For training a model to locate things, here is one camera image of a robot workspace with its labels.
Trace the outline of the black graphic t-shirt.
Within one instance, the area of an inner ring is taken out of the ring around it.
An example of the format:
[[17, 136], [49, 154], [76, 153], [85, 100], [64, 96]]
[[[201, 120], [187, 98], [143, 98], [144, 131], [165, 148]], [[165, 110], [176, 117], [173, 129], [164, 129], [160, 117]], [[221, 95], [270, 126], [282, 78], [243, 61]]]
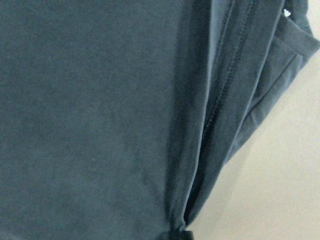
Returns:
[[0, 237], [191, 240], [319, 50], [306, 0], [3, 0]]

